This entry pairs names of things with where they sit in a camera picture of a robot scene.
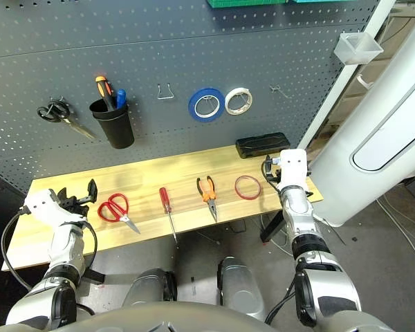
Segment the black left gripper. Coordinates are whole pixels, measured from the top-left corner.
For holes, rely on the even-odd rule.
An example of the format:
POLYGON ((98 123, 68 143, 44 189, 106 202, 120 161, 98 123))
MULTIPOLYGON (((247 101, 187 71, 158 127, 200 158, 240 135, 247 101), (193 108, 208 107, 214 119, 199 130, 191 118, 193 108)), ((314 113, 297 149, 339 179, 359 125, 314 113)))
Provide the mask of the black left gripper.
POLYGON ((75 196, 67 197, 66 188, 63 187, 58 193, 57 197, 62 201, 62 208, 72 214, 79 214, 87 217, 89 206, 87 203, 94 203, 97 200, 98 189, 95 181, 91 179, 88 184, 88 196, 83 199, 77 199, 75 196))

